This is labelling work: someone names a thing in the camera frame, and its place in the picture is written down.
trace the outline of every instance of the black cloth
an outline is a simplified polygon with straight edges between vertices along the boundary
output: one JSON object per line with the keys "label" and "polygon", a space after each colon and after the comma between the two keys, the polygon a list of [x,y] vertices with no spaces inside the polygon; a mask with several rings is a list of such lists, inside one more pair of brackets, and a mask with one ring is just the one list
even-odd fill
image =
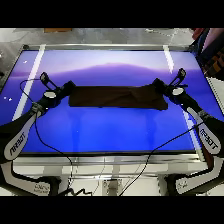
{"label": "black cloth", "polygon": [[168,109],[163,95],[155,91],[154,85],[76,86],[69,97],[69,106]]}

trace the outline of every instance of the table surface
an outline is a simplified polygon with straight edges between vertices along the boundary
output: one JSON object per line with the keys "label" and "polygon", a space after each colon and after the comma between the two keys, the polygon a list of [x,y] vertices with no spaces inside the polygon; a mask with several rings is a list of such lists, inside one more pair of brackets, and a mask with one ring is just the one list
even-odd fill
{"label": "table surface", "polygon": [[[10,122],[22,93],[21,81],[27,79],[38,51],[23,51],[0,95],[0,124]],[[44,52],[36,78],[42,72],[58,86],[72,80],[78,86],[142,86],[155,78],[169,83],[179,68],[187,72],[184,84],[187,93],[214,117],[224,120],[216,99],[203,73],[189,52],[170,52],[170,70],[164,51],[109,51],[109,50],[47,50]],[[46,87],[35,81],[30,97],[37,101]],[[68,98],[38,119],[42,139],[62,152],[140,152],[154,149],[187,130],[191,118],[171,103],[166,111],[134,108],[72,108]],[[23,113],[29,110],[26,101]],[[199,144],[197,137],[186,134],[161,148],[160,151],[193,151]],[[43,146],[32,127],[23,152],[54,152]]]}

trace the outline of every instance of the metal bracket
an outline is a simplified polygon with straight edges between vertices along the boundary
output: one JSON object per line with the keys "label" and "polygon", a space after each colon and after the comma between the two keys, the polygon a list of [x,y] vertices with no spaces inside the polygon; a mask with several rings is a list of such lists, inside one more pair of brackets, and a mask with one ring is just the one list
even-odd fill
{"label": "metal bracket", "polygon": [[102,186],[103,196],[118,196],[123,190],[121,179],[104,180]]}

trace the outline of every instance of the red object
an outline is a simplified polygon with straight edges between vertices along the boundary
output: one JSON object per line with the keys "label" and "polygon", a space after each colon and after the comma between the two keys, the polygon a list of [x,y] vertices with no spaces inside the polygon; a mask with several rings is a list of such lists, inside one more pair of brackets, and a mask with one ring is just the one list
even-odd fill
{"label": "red object", "polygon": [[204,31],[205,28],[194,28],[194,29],[195,30],[194,30],[194,33],[192,35],[192,38],[194,40],[196,40],[200,36],[200,34]]}

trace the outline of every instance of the screen frame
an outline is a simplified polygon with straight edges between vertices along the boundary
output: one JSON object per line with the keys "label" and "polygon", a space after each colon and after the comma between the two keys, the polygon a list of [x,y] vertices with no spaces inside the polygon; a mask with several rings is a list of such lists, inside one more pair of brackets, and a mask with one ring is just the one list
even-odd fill
{"label": "screen frame", "polygon": [[[25,51],[36,51],[40,49],[41,45],[23,45],[22,50],[19,52],[19,55],[17,56],[17,59],[14,63],[16,64],[20,54]],[[153,44],[56,44],[56,45],[45,45],[45,51],[46,50],[128,50],[128,51],[163,51],[164,46],[168,45],[153,45]],[[183,52],[191,52],[191,45],[169,45],[170,51],[183,51]],[[213,91],[213,88],[210,86],[216,100],[217,96],[215,92]],[[124,161],[125,163],[133,163],[133,161],[138,162],[145,162],[145,159],[142,160],[145,155],[150,154],[150,152],[113,152],[113,153],[103,153],[103,152],[96,152],[96,153],[65,153],[67,156],[76,158],[79,157],[79,159],[83,161],[91,161],[91,163],[97,163],[102,164],[101,161],[102,157],[105,157],[108,160],[114,160],[115,158],[119,158],[119,161]],[[55,152],[55,153],[27,153],[22,152],[19,157],[15,160],[17,163],[21,163],[22,161],[31,161],[32,164],[35,162],[35,164],[46,164],[45,160],[49,160],[50,158],[54,158],[56,160],[61,161],[59,163],[61,164],[67,164],[68,161],[67,158],[64,158],[63,155]],[[197,150],[193,152],[193,150],[171,150],[171,151],[158,151],[151,156],[149,163],[164,163],[166,162],[173,162],[173,161],[188,161],[188,162],[199,162],[199,161],[205,161],[205,158],[203,156],[203,153],[201,150]]]}

